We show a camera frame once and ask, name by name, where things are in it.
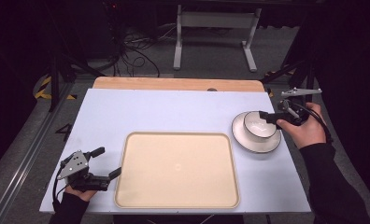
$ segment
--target beige tray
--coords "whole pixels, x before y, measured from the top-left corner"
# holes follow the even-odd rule
[[[122,208],[234,208],[232,148],[223,133],[131,133],[115,202]]]

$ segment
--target white tabletop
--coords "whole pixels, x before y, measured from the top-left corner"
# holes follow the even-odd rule
[[[40,206],[52,213],[52,186],[59,162],[74,151],[106,152],[90,159],[90,173],[108,175],[121,166],[126,137],[132,132],[225,133],[232,143],[240,203],[231,209],[129,209],[114,202],[117,179],[98,192],[87,212],[97,214],[246,214],[310,212],[305,190],[281,136],[277,149],[256,154],[239,145],[232,121],[246,111],[273,113],[265,92],[235,91],[128,91],[89,89],[72,133],[52,174]],[[64,187],[58,182],[57,190]]]

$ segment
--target table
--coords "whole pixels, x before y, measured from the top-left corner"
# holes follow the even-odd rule
[[[222,132],[232,142],[240,194],[236,208],[123,209],[114,203],[117,184],[114,180],[106,192],[94,196],[87,212],[110,215],[310,212],[284,140],[267,154],[252,153],[235,141],[231,134],[232,120],[251,109],[273,112],[263,85],[255,80],[99,77],[88,90],[60,161],[75,150],[87,152],[105,147],[106,153],[90,160],[90,172],[107,175],[120,165],[124,139],[133,130]],[[53,212],[51,191],[58,168],[52,175],[40,212]],[[63,186],[64,182],[59,181],[58,189]]]

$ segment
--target person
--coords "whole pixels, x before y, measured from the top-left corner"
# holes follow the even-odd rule
[[[95,193],[97,193],[96,190],[82,192],[72,189],[69,185],[66,186],[60,206],[51,216],[49,223],[79,224]]]
[[[306,103],[323,121],[320,105]],[[287,132],[302,154],[310,181],[309,202],[315,214],[314,224],[369,224],[364,201],[349,184],[334,162],[335,149],[327,143],[322,125],[313,117],[300,126],[279,119],[277,125]],[[62,205],[50,224],[80,223],[95,191],[79,192],[66,187]]]

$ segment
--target hand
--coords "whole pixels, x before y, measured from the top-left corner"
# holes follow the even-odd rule
[[[97,190],[86,190],[85,192],[82,192],[80,190],[72,189],[71,186],[68,185],[65,188],[65,192],[77,195],[81,200],[88,202],[97,192]]]
[[[322,118],[321,107],[319,105],[306,103],[306,107],[314,110]],[[317,143],[326,143],[324,129],[312,116],[309,116],[307,121],[301,126],[292,125],[283,119],[278,119],[277,125],[290,134],[293,142],[299,149]]]

